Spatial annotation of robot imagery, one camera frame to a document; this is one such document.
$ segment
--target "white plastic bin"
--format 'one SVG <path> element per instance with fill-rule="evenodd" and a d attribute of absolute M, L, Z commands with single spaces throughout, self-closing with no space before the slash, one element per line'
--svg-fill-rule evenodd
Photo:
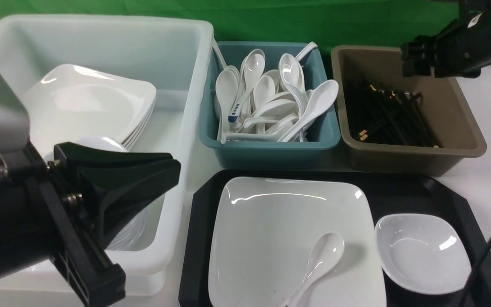
<path fill-rule="evenodd" d="M 151 82 L 153 115 L 133 151 L 169 152 L 179 184 L 150 205 L 137 251 L 108 251 L 126 271 L 128 295 L 162 289 L 173 256 L 211 55 L 213 27 L 196 20 L 141 16 L 16 15 L 0 21 L 0 72 L 21 97 L 47 72 L 76 64 Z M 12 290 L 71 291 L 48 261 L 0 280 Z"/>

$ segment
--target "white table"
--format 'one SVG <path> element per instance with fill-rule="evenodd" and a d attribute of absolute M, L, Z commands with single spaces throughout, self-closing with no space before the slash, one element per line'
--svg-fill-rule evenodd
<path fill-rule="evenodd" d="M 486 138 L 488 151 L 479 159 L 462 161 L 439 180 L 469 201 L 485 237 L 488 238 L 491 235 L 491 68 L 484 69 L 483 75 L 477 80 L 460 79 L 459 82 Z M 335 158 L 341 156 L 342 149 L 339 146 L 332 154 L 328 153 L 323 158 L 325 165 L 330 165 L 333 169 L 347 169 L 346 165 Z M 188 180 L 189 195 L 183 210 L 177 247 L 168 268 L 165 287 L 155 296 L 128 297 L 115 306 L 179 307 L 177 295 L 191 214 L 191 197 L 203 183 L 221 170 L 213 151 L 199 142 L 195 144 L 192 165 L 195 171 L 191 171 Z M 78 307 L 80 305 L 80 301 L 73 293 L 0 290 L 0 307 Z"/>

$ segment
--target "green backdrop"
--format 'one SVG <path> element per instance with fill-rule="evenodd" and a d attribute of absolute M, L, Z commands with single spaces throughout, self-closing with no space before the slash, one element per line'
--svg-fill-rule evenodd
<path fill-rule="evenodd" d="M 12 14 L 152 15 L 210 21 L 216 39 L 398 46 L 433 35 L 458 16 L 456 4 L 427 0 L 0 0 Z"/>

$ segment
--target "white square plate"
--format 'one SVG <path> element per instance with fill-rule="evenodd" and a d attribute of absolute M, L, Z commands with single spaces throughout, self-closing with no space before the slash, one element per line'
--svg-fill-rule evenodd
<path fill-rule="evenodd" d="M 124 143 L 155 98 L 149 82 L 71 64 L 56 67 L 21 97 L 32 144 L 42 156 L 55 144 L 96 134 Z"/>
<path fill-rule="evenodd" d="M 279 307 L 300 285 L 327 232 L 345 241 L 341 262 L 306 292 L 302 307 L 386 307 L 369 204 L 340 182 L 238 177 L 216 217 L 208 289 L 214 307 Z"/>

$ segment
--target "teal plastic bin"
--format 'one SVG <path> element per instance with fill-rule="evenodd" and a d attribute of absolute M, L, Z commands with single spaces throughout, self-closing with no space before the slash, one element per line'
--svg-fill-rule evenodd
<path fill-rule="evenodd" d="M 253 50 L 262 49 L 266 55 L 267 70 L 278 68 L 281 55 L 297 55 L 305 43 L 267 43 L 253 41 L 221 41 L 219 47 L 227 65 L 238 69 L 242 60 Z M 301 64 L 304 66 L 306 90 L 315 89 L 327 80 L 321 54 L 313 50 Z M 215 150 L 219 163 L 233 169 L 304 169 L 314 165 L 324 150 L 337 146 L 341 132 L 335 108 L 331 107 L 308 129 L 308 142 L 226 142 L 217 141 L 217 119 L 213 107 L 215 82 L 222 68 L 215 54 L 212 54 L 210 68 L 200 108 L 199 139 Z"/>

